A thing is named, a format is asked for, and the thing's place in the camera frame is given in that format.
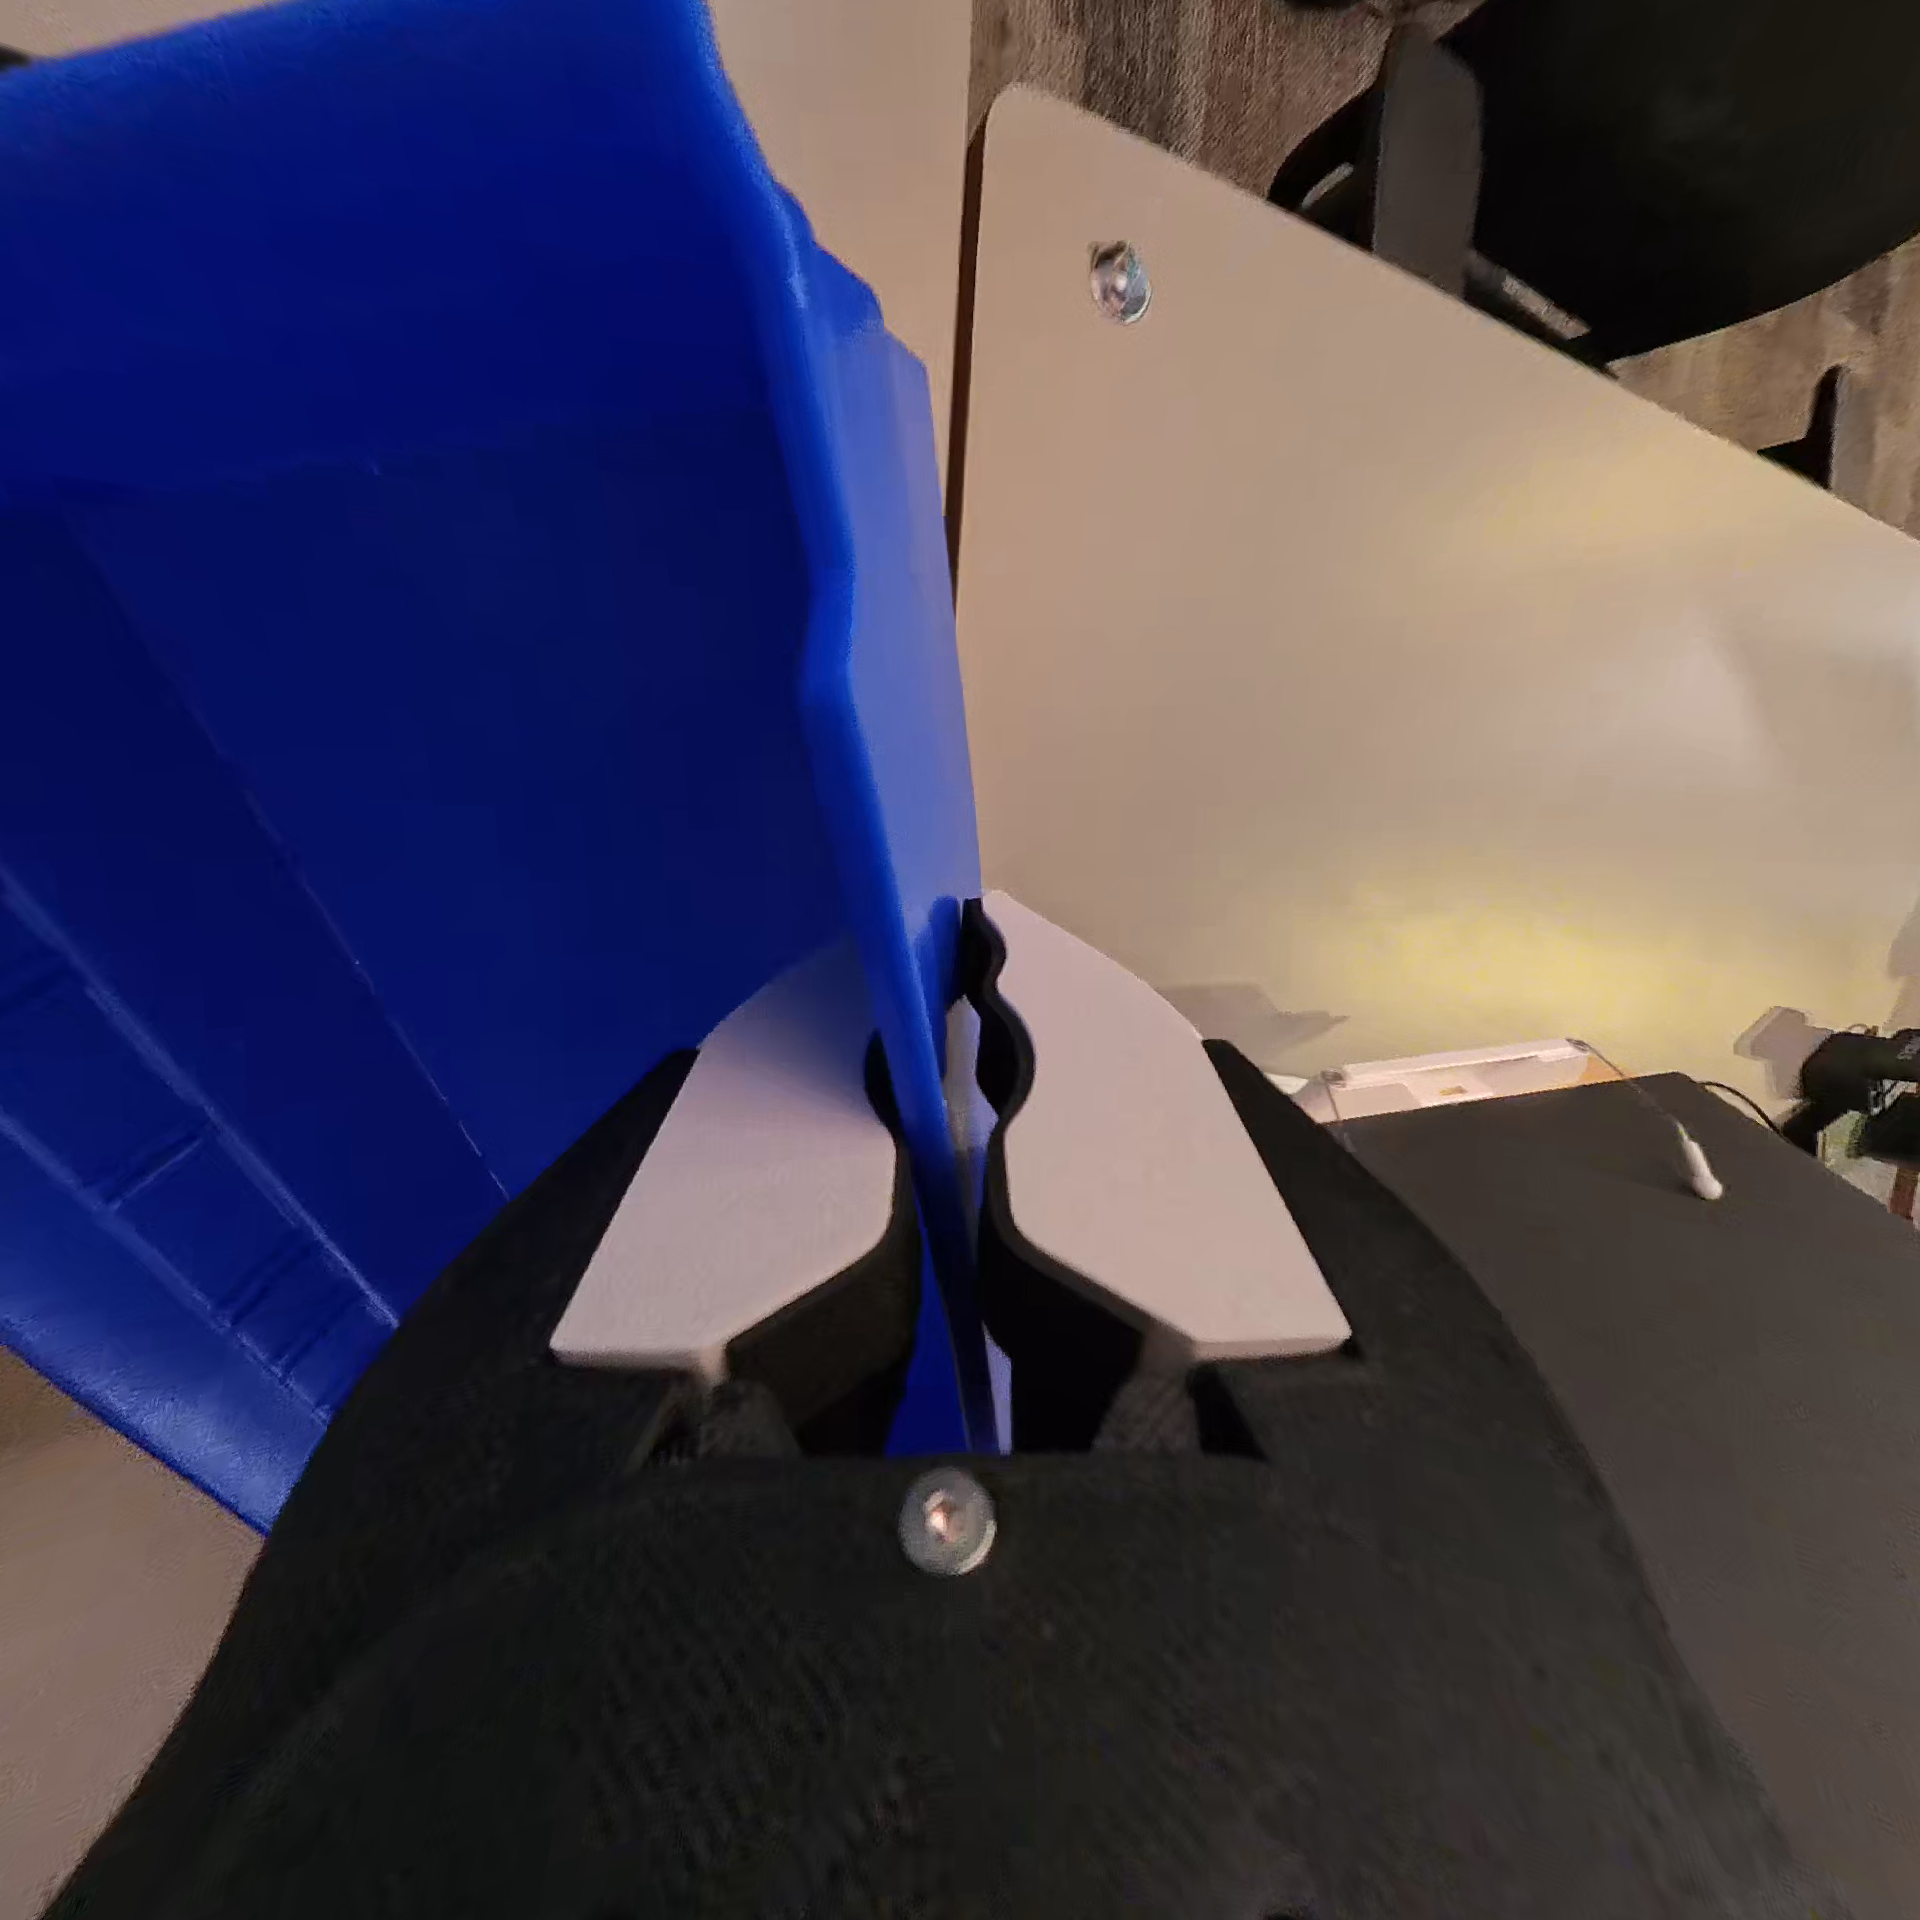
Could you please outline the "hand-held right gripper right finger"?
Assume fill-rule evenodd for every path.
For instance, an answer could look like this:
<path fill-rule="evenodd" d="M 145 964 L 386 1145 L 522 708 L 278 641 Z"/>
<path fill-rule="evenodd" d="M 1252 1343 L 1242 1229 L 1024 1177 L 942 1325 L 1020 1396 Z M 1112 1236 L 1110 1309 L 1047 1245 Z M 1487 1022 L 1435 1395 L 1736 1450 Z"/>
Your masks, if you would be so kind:
<path fill-rule="evenodd" d="M 1330 1353 L 1347 1315 L 1201 1036 L 1004 891 L 964 910 L 979 1309 L 1028 1367 Z"/>

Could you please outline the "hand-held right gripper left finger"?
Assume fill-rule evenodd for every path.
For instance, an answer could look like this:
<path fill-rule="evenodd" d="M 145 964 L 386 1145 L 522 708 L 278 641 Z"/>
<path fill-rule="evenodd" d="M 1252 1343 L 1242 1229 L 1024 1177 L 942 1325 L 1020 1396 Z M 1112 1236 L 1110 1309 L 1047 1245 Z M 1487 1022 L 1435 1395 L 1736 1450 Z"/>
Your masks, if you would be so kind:
<path fill-rule="evenodd" d="M 776 974 L 694 1048 L 551 1327 L 577 1367 L 735 1370 L 743 1339 L 824 1309 L 917 1236 L 868 1090 L 876 1015 L 852 943 Z"/>

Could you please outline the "blue plastic box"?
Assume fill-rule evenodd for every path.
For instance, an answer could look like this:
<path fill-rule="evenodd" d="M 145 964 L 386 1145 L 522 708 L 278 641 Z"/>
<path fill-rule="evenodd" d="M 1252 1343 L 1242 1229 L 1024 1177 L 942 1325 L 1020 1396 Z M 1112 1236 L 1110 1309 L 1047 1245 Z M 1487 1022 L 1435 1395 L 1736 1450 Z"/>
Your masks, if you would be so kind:
<path fill-rule="evenodd" d="M 2 1346 L 258 1534 L 424 1286 L 849 940 L 955 1309 L 937 411 L 707 4 L 2 70 Z"/>

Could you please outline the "black cylindrical device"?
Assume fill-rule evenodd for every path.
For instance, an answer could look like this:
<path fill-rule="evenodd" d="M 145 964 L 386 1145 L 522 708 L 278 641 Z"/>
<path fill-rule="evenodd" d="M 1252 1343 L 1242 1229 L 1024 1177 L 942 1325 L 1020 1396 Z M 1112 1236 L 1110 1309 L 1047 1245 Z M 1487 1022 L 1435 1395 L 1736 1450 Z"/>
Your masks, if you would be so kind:
<path fill-rule="evenodd" d="M 1918 1087 L 1918 1029 L 1833 1031 L 1795 1069 L 1795 1116 L 1822 1134 L 1839 1116 L 1873 1112 L 1885 1087 Z"/>

